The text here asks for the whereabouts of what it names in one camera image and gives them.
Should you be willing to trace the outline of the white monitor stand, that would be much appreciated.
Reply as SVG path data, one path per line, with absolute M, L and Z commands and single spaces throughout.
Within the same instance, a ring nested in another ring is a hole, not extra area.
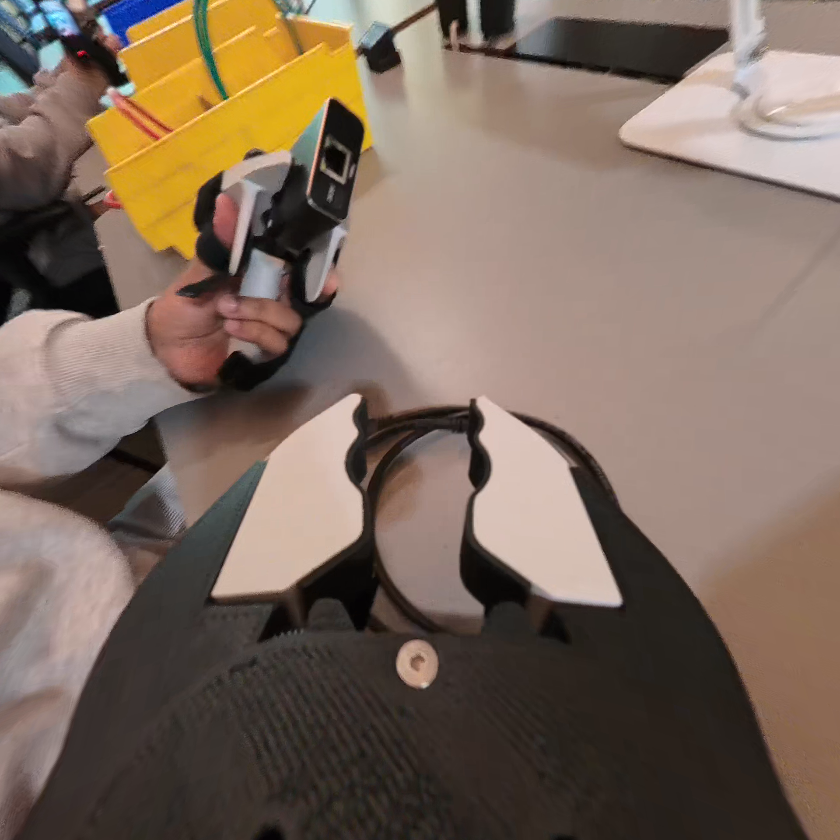
M 624 123 L 630 150 L 838 201 L 839 58 L 768 49 L 763 4 L 729 4 L 731 50 Z

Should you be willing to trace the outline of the blue plastic bin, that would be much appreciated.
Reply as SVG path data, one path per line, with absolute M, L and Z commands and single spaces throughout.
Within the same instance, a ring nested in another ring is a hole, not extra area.
M 111 30 L 121 38 L 126 38 L 128 29 L 153 16 L 169 10 L 180 1 L 118 1 L 101 12 L 107 19 Z

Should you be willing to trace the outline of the person's left hand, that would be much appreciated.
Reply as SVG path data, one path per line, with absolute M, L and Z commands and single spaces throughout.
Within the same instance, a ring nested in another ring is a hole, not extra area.
M 242 297 L 236 277 L 196 298 L 180 294 L 183 287 L 213 273 L 195 256 L 147 311 L 154 355 L 188 391 L 219 387 L 217 374 L 228 357 L 230 340 L 252 343 L 273 360 L 288 351 L 302 327 L 301 317 L 286 300 Z

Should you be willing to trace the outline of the dark cloth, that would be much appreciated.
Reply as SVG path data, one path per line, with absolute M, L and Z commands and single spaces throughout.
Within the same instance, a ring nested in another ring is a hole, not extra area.
M 119 312 L 95 222 L 101 203 L 61 199 L 25 212 L 2 212 L 2 322 L 28 309 L 103 319 Z

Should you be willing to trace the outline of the black power adapter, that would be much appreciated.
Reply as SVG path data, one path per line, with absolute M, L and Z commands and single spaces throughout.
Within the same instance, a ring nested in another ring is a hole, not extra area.
M 373 23 L 362 35 L 356 47 L 357 57 L 364 58 L 368 69 L 382 75 L 402 64 L 395 44 L 395 32 L 384 23 Z

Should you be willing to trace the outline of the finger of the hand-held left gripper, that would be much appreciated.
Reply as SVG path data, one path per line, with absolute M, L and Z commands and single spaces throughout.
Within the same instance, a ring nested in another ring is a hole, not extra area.
M 338 225 L 315 237 L 308 248 L 309 259 L 303 270 L 303 300 L 320 299 L 328 274 L 338 264 L 348 229 Z
M 237 222 L 229 250 L 228 273 L 247 266 L 249 251 L 263 235 L 273 200 L 284 186 L 292 155 L 288 151 L 252 154 L 223 174 L 222 194 L 237 207 Z

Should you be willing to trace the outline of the black network adapter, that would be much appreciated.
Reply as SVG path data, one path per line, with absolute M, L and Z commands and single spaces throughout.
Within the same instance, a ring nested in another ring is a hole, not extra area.
M 328 98 L 292 147 L 308 205 L 334 222 L 349 214 L 363 141 L 362 119 L 341 100 Z

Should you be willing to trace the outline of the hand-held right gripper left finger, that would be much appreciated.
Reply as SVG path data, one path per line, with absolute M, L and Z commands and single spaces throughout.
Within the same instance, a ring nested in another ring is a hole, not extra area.
M 266 459 L 209 601 L 268 604 L 275 627 L 304 627 L 322 600 L 368 627 L 378 588 L 364 489 L 367 403 L 352 393 L 300 426 Z

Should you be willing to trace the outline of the black flat pad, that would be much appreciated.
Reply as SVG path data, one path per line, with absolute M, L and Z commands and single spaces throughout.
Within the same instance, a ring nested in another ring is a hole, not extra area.
M 727 44 L 725 28 L 553 17 L 519 38 L 509 57 L 676 83 Z

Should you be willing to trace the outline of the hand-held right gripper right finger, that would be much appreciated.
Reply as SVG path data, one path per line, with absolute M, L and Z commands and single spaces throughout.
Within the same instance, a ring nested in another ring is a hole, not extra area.
M 621 626 L 624 595 L 571 462 L 485 395 L 469 406 L 467 438 L 459 576 L 480 632 L 574 640 Z

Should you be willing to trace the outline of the another person's forearm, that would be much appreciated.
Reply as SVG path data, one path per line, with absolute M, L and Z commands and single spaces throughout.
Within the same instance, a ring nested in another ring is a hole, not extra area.
M 99 70 L 64 59 L 36 73 L 26 91 L 2 96 L 2 214 L 32 211 L 65 195 L 91 146 L 87 124 L 107 85 Z

